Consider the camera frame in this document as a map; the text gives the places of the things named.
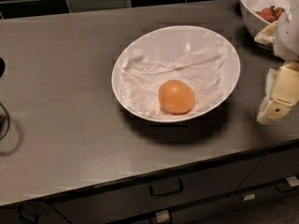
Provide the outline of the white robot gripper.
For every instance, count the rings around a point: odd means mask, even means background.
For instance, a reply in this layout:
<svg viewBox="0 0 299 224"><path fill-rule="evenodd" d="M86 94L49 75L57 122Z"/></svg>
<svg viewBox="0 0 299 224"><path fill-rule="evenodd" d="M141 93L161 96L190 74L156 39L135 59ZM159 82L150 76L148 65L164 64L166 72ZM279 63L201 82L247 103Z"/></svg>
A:
<svg viewBox="0 0 299 224"><path fill-rule="evenodd" d="M278 70L271 68L266 76L257 121L270 125L287 116L299 101L299 0L292 0L278 21L264 27L254 41L262 45L274 41L275 55L287 61Z"/></svg>

